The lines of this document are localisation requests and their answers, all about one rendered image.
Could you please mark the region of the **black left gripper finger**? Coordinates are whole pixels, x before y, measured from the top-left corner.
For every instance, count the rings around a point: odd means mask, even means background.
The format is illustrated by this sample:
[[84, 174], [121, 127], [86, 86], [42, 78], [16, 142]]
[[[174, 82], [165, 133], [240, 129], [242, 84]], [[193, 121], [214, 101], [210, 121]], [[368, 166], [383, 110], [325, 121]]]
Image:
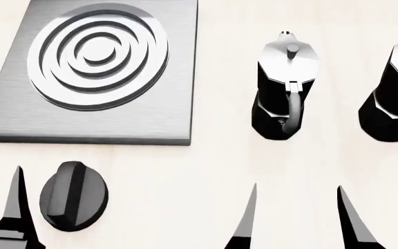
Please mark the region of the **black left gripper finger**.
[[46, 249], [31, 217], [22, 167], [17, 167], [0, 220], [0, 249]]

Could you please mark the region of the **silver spiral burner coil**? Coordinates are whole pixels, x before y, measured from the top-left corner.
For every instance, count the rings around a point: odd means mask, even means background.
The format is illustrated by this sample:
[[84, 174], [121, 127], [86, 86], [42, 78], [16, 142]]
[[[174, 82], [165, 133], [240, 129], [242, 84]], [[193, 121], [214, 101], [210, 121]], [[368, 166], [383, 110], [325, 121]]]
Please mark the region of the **silver spiral burner coil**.
[[169, 39], [154, 16], [124, 3], [95, 3], [44, 26], [31, 43], [27, 71], [54, 105], [100, 111], [142, 95], [168, 61]]

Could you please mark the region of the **silver square stove plate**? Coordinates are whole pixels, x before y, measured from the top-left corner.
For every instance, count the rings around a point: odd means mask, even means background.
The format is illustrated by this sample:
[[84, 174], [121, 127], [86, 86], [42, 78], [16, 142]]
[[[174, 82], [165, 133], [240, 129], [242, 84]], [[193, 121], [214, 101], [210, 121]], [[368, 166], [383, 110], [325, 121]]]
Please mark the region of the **silver square stove plate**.
[[[169, 39], [158, 81], [123, 105], [76, 111], [54, 105], [33, 86], [27, 57], [49, 22], [82, 6], [124, 3], [154, 16]], [[190, 145], [198, 0], [30, 0], [0, 72], [0, 142]]]

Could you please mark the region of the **black round stove knob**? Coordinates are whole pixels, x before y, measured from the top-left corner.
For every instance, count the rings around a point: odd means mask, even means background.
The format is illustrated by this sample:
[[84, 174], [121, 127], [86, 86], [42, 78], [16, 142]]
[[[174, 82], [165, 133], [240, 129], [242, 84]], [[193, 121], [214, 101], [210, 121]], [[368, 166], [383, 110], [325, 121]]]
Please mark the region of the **black round stove knob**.
[[66, 161], [44, 185], [39, 200], [43, 218], [55, 229], [76, 232], [104, 213], [108, 188], [102, 176], [80, 161]]

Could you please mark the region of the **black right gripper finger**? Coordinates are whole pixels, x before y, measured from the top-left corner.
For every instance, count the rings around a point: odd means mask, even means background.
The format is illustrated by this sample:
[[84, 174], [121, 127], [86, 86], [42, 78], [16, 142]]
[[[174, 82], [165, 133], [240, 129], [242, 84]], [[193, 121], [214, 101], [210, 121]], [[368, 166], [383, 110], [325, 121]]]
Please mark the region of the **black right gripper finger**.
[[240, 223], [224, 249], [250, 249], [256, 200], [257, 184], [255, 183]]
[[337, 208], [345, 249], [386, 249], [363, 223], [342, 186], [337, 187]]

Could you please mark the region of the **black silver moka pot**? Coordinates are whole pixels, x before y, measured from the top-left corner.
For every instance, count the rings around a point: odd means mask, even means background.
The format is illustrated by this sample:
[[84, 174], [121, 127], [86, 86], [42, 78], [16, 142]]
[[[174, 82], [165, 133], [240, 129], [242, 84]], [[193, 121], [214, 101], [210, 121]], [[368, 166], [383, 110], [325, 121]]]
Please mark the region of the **black silver moka pot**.
[[392, 48], [379, 85], [359, 109], [359, 124], [375, 140], [398, 142], [398, 44]]
[[258, 60], [252, 127], [269, 140], [287, 140], [300, 130], [305, 99], [320, 59], [307, 43], [286, 30], [265, 45]]

